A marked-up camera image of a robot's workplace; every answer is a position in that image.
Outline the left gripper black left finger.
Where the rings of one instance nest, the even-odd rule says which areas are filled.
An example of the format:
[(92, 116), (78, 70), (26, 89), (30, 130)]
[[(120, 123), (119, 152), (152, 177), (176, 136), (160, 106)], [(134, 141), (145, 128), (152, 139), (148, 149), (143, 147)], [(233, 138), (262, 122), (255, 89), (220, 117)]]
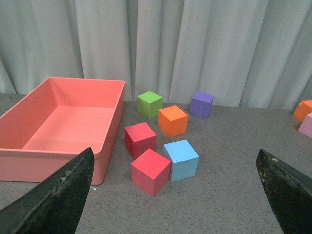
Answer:
[(2, 234), (73, 234), (81, 218), (94, 171), (85, 149), (0, 212)]

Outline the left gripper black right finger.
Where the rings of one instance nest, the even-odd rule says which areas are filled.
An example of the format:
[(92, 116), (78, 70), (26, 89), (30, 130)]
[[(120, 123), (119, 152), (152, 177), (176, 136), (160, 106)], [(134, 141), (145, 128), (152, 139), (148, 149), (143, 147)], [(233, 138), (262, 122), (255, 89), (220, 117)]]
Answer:
[(258, 174), (270, 207), (285, 234), (312, 232), (312, 179), (261, 149)]

